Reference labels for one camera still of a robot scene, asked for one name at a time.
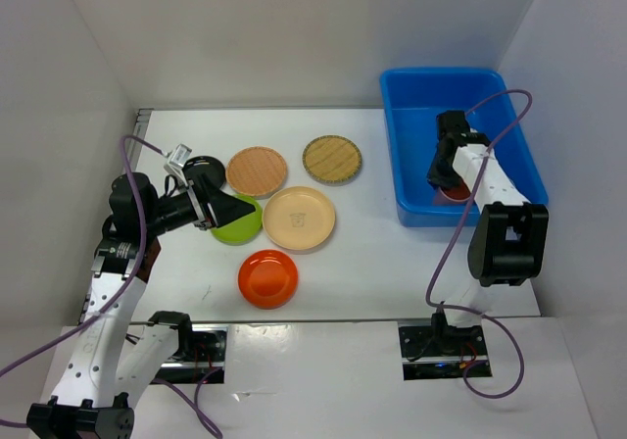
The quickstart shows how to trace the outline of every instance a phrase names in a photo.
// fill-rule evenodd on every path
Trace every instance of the wooden plate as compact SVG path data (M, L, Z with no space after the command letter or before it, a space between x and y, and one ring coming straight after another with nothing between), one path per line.
M240 194L262 197L276 191L287 175L287 164L278 152L251 147L238 152L226 167L228 184Z
M288 187L267 201L264 230L268 238L289 250L309 250L328 238L335 226L335 209L320 191Z
M303 166L313 179L338 184L352 179L360 171L362 153L348 138L324 135L305 147Z

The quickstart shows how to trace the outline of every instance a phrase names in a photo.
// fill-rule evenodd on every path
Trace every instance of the white wall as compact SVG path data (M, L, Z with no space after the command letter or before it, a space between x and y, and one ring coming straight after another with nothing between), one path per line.
M0 326L76 321L133 122L72 0L0 0Z
M0 328L0 366L13 362L33 349L50 341L61 333L52 326L37 328ZM54 350L33 359L28 364L8 373L0 381L0 417L14 422L25 422L28 409L38 402L41 390L48 375ZM24 429L0 427L3 439L23 439L28 437Z
M602 439L624 437L627 395L625 13L627 0L535 0L500 68L536 100L523 127L551 220L535 288L563 317Z
M407 65L495 68L530 0L75 0L142 107L380 104Z

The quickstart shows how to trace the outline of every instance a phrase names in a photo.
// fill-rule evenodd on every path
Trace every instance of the woven bamboo plate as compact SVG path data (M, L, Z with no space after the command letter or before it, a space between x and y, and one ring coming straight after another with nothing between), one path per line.
M278 152L251 147L238 152L226 167L228 184L240 194L263 197L276 191L287 175L287 164Z
M313 179L338 184L357 175L362 168L362 153L348 138L323 135L305 147L303 166Z

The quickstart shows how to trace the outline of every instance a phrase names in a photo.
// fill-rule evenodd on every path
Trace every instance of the cable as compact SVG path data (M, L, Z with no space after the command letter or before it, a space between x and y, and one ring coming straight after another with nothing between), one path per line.
M194 371L192 372L192 382L196 381L197 373L198 373L198 349L194 348Z
M200 381L196 384L196 389L194 390L194 405L196 406L196 408L198 408L200 410L200 405L198 404L198 396L200 395L200 387L202 387L205 384L205 381L211 377L214 373L221 371L221 368L217 367L217 368L212 368L209 372L207 372L203 378L200 379ZM215 435L207 426L207 424L205 423L204 419L200 416L197 415L198 419L200 420L200 422L203 424L203 426L205 427L205 429L207 429L212 435L214 435L214 437L216 437L217 439L221 439L222 438L222 432L217 428L217 426L213 423L211 423L211 425L216 429L217 431L217 435Z
M219 430L219 428L216 426L216 424L211 421L207 415L205 415L203 413L203 411L200 409L200 407L198 406L198 392L200 391L200 387L202 386L202 382L204 380L206 380L210 375L212 375L214 372L216 372L219 369L216 370L212 370L211 372L207 373L202 379L201 381L198 383L198 385L196 386L196 391L194 393L194 401L192 402L189 398L187 398L187 395L185 395L178 387L176 387L175 385L172 385L171 383L162 380L161 378L155 378L153 380L153 383L158 383L160 385L166 385L167 388L169 388L170 390L172 390L176 395L178 395L188 406L189 408L191 408L192 410L194 410L194 412L196 413L196 416L198 417L198 419L200 420L201 424L203 425L203 427L205 429L207 429L207 431L214 436L216 439L222 439L223 435L222 435L222 431Z
M205 346L203 343L198 343L198 345L203 348L203 351L205 351L205 353L207 353L207 363L209 364L209 368L212 368L214 365L212 364L212 357L209 355L209 350L207 349L207 346Z
M130 272L130 275L128 276L128 279L120 287L120 290L118 290L118 292L116 292L113 295L113 297L111 297L109 299L109 302L107 302L102 307L102 309L99 312L95 312L92 315L92 317L90 317L89 319L84 321L83 324L80 324L76 328L71 329L67 333L62 334L58 338L53 339L49 343L44 344L43 346L35 349L34 351L26 354L25 356L22 356L21 358L17 359L13 363L11 363L8 366L4 367L2 370L0 370L0 378L2 378L4 375L6 375L10 371L12 371L14 368L21 366L22 364L30 361L32 358L35 358L35 357L39 356L42 353L45 353L49 349L54 348L55 346L57 346L59 343L64 342L65 340L71 338L75 334L78 334L79 332L87 329L89 326L94 324L96 322L96 320L98 318L100 318L102 316L102 314L104 314L108 309L110 309L111 306L120 298L121 294L124 293L124 291L128 288L128 286L132 283L133 279L137 275L137 272L139 271L139 268L141 267L142 261L144 259L144 253L146 252L147 229L146 229L146 216L144 215L144 207L143 207L142 202L141 202L141 196L139 195L139 189L137 188L137 182L135 182L135 177L133 176L133 171L132 171L131 166L130 166L130 161L128 159L128 156L126 155L125 145L126 145L126 141L127 140L135 140L136 142L141 143L142 145L150 148L151 150L153 150L154 152L159 153L160 155L164 155L164 152L162 152L156 146L154 146L154 145L146 142L145 140L142 140L141 138L136 137L134 135L125 135L124 137L122 137L120 139L119 147L120 147L120 153L121 153L121 157L122 157L122 162L123 162L123 165L124 165L124 172L126 173L126 176L128 177L128 183L130 184L130 189L132 191L133 198L135 199L135 204L137 205L137 214L139 216L139 233L140 233L139 250L137 251L135 264L133 266L133 269ZM26 423L7 421L5 419L0 419L0 426L14 427L14 428L19 428L19 429L26 429L26 428L28 428L28 425Z
M420 351L420 353L418 353L417 356L414 356L413 358L408 358L408 362L415 363L418 359L420 359L422 356L424 356L424 353L427 352L427 349L429 349L429 346L431 346L431 343L433 342L433 340L434 340L433 336L431 338L429 338L427 343L424 345L424 348L422 348L422 351Z
M470 366L472 363L474 363L477 360L477 350L474 349L474 346L472 346L472 344L470 342L467 342L465 344L468 349L470 349L470 352L472 354L472 359L470 359L470 361L465 362L463 360L463 358L465 357L465 350L463 349L463 346L461 346L461 357L459 358L459 368L464 368L466 366Z
M172 189L169 188L170 180L172 180L174 183L174 185L172 186ZM166 180L164 181L164 195L161 196L161 198L163 199L164 197L172 197L174 195L174 192L176 192L177 190L178 190L178 181L176 180L176 176L174 176L173 174L167 174Z
M470 192L470 197L468 198L468 202L463 208L463 212L461 213L461 218L459 219L458 226L453 232L451 241L449 242L449 245L447 246L446 250L444 250L444 254L442 255L442 258L440 259L438 266L433 271L433 275L431 276L431 280L429 281L429 285L427 286L427 292L425 295L425 301L429 307L467 312L469 314L477 315L479 317L482 317L483 319L491 321L493 324L495 324L496 326L498 326L500 329L503 330L503 332L507 335L507 337L511 341L511 344L513 344L513 347L516 350L516 355L518 356L518 361L520 362L520 371L518 374L518 378L516 379L514 384L505 392L496 393L496 394L483 393L477 390L476 388L474 388L472 385L470 385L470 382L468 381L468 372L472 368L485 364L486 361L477 361L475 363L472 363L471 365L466 366L462 372L463 381L472 393L474 393L475 395L478 395L479 397L488 398L491 400L497 400L500 398L504 398L508 395L511 395L513 392L515 392L518 389L518 387L522 383L522 379L525 375L525 361L522 356L522 351L520 350L520 346L518 345L518 342L513 337L513 334L511 334L511 331L509 331L500 321L498 321L494 317L490 317L488 315L485 315L479 312L478 310L474 310L469 307L463 307L461 305L449 305L449 304L444 304L441 302L440 303L433 302L433 300L431 299L431 294L438 280L438 277L440 276L440 272L442 272L442 269L444 268L444 264L446 263L447 259L451 255L451 252L453 251L453 247L458 242L459 235L461 234L463 225L465 224L466 219L468 218L470 209L474 205L474 198L477 195L477 191L479 190L479 184L481 183L481 178L483 177L486 167L488 166L490 152L494 149L494 147L497 146L497 144L503 139L503 137L505 137L515 126L518 125L518 123L522 120L522 118L525 117L525 115L531 108L531 105L533 104L533 97L531 96L531 93L529 91L526 91L524 89L506 89L504 91L500 91L496 94L493 94L492 96L487 97L486 99L484 99L483 101L480 101L475 106L473 106L468 111L466 111L466 115L468 116L472 114L473 112L475 112L477 109L479 109L481 106L486 104L487 102L492 101L493 99L498 98L499 96L503 96L504 94L512 94L512 93L519 93L519 94L525 95L527 97L527 104L522 110L522 112L518 115L518 117L514 119L513 122L510 123L506 128L504 128L503 131L499 135L497 135L497 138L495 138L490 143L490 145L488 145L486 149L485 157L483 158L483 162L481 162L481 168L479 169L479 173L477 174L477 180L475 181L474 186L472 187L472 191Z

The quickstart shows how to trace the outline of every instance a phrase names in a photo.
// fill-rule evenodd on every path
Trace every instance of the red object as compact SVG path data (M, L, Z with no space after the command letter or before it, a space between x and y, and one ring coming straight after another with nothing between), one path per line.
M261 250L244 262L237 276L244 298L260 309L287 303L298 286L298 270L285 253Z
M465 182L463 182L461 186L454 187L453 189L442 189L442 193L454 201L465 201L470 197L470 190Z

